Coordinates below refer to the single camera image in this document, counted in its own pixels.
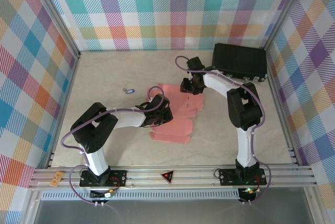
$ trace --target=small blue object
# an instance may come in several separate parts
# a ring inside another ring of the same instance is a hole
[[[135,92],[134,89],[128,89],[128,90],[126,90],[126,93],[127,93],[127,94],[134,93],[134,92]]]

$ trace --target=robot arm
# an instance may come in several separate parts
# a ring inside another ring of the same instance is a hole
[[[250,178],[264,172],[259,168],[259,163],[254,159],[251,151],[251,131],[253,126],[260,123],[262,117],[257,102],[243,88],[218,77],[220,73],[218,70],[213,70],[211,67],[205,68],[198,57],[188,60],[187,66],[189,70],[204,70],[210,73],[192,73],[191,80],[185,78],[181,83],[181,92],[197,95],[202,93],[204,88],[209,87],[227,99],[229,118],[236,127],[238,136],[235,174],[240,183],[249,182]],[[252,83],[243,85],[258,97]]]
[[[162,99],[163,103],[156,110],[150,112],[139,111],[155,108]],[[85,155],[89,161],[89,172],[99,185],[104,185],[110,177],[110,169],[102,148],[110,133],[114,129],[122,127],[145,127],[152,124],[158,126],[169,122],[173,119],[169,104],[170,102],[166,97],[157,94],[150,102],[145,102],[128,111],[117,111],[113,114],[104,115],[94,124],[88,124],[73,134],[76,142],[85,150]],[[107,108],[101,103],[94,103],[73,124],[71,130],[105,111],[107,111]]]

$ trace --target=warning triangle sticker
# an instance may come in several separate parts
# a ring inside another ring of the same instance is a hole
[[[161,173],[161,176],[169,183],[172,183],[172,177],[173,177],[174,171],[168,171],[165,173]]]

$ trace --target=pink cloth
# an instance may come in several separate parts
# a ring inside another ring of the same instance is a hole
[[[193,131],[193,121],[188,118],[195,117],[196,111],[203,109],[203,94],[194,96],[191,93],[181,93],[179,85],[158,84],[158,86],[164,90],[165,96],[170,100],[173,120],[153,127],[154,132],[150,133],[151,139],[171,143],[188,143],[189,134]],[[160,91],[153,90],[150,96],[154,97],[158,93]]]

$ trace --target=beige table surface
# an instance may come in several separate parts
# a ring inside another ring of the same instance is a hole
[[[75,77],[60,138],[94,102],[109,108],[130,108],[143,103],[146,91],[157,83],[180,85],[187,74],[178,69],[178,55],[200,57],[211,64],[212,51],[105,51],[83,52]],[[255,83],[266,112],[265,124],[256,132],[255,153],[269,164],[290,163],[287,144],[273,102],[269,83]],[[125,94],[122,88],[135,89]],[[188,144],[151,140],[149,129],[127,127],[112,132],[104,145],[109,165],[193,165],[234,164],[237,133],[228,117],[227,100],[212,89],[204,91],[204,109],[193,120]],[[67,144],[76,144],[73,137]],[[78,151],[58,142],[52,166],[84,164]]]

